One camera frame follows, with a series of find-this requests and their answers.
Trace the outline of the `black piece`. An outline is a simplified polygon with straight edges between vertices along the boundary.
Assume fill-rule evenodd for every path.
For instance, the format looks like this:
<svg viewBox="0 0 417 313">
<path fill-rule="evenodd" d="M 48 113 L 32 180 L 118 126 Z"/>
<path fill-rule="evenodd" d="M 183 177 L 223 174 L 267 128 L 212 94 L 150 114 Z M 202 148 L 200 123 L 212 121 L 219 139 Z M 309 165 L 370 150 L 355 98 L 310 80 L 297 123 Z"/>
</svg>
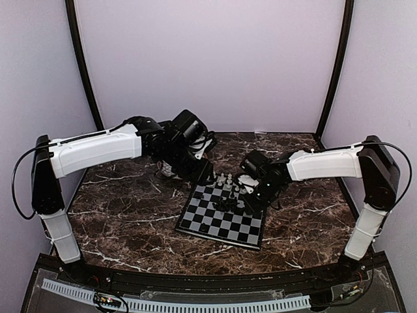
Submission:
<svg viewBox="0 0 417 313">
<path fill-rule="evenodd" d="M 202 231 L 202 232 L 208 232 L 208 229 L 209 229 L 209 226 L 208 226 L 208 225 L 206 225 L 206 224 L 202 224 L 202 225 L 200 226 L 199 231 Z"/>
</svg>

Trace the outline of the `black white chess board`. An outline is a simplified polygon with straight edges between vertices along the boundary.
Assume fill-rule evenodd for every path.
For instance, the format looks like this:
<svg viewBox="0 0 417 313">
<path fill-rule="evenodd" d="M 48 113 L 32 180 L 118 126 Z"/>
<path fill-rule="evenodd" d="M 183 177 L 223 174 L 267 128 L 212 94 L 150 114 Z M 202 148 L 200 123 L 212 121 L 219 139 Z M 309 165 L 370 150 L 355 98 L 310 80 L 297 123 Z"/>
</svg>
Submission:
<svg viewBox="0 0 417 313">
<path fill-rule="evenodd" d="M 213 208 L 213 203 L 221 197 L 229 198 L 234 195 L 243 202 L 244 191 L 235 192 L 235 183 L 231 188 L 226 185 L 193 186 L 192 191 L 177 220 L 175 230 L 181 233 L 211 239 L 228 245 L 240 246 L 250 250 L 261 249 L 265 228 L 265 214 L 247 215 L 231 212 L 220 212 Z M 194 198 L 195 192 L 204 194 L 199 200 Z M 202 224 L 208 225 L 208 232 L 199 231 Z"/>
</svg>

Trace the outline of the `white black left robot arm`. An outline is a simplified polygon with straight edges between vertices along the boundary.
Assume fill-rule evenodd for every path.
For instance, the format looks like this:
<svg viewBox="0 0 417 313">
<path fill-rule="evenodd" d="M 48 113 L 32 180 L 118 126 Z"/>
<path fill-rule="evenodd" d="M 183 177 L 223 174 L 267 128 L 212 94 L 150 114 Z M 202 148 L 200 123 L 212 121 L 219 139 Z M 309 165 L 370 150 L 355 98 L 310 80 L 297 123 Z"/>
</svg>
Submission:
<svg viewBox="0 0 417 313">
<path fill-rule="evenodd" d="M 31 173 L 31 205 L 46 226 L 66 273 L 87 284 L 92 271 L 85 265 L 74 236 L 60 180 L 94 166 L 124 159 L 149 157 L 165 163 L 173 175 L 206 185 L 214 180 L 212 163 L 204 157 L 217 143 L 215 133 L 192 112 L 184 110 L 172 121 L 157 122 L 135 116 L 120 125 L 90 134 L 37 139 Z"/>
</svg>

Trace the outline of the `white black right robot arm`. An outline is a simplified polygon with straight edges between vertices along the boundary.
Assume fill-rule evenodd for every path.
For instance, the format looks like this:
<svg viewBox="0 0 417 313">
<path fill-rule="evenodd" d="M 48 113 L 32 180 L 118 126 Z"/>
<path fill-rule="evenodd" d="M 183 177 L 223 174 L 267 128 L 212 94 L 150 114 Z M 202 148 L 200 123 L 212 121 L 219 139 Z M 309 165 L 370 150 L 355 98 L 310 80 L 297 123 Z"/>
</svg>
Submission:
<svg viewBox="0 0 417 313">
<path fill-rule="evenodd" d="M 254 213 L 270 207 L 291 183 L 330 178 L 343 183 L 356 180 L 363 186 L 363 202 L 353 199 L 358 212 L 356 224 L 343 251 L 345 258 L 332 270 L 337 282 L 346 283 L 357 273 L 356 261 L 365 256 L 399 200 L 401 171 L 389 152 L 392 147 L 370 135 L 343 147 L 301 149 L 276 158 L 253 150 L 240 163 L 250 177 L 244 200 Z"/>
</svg>

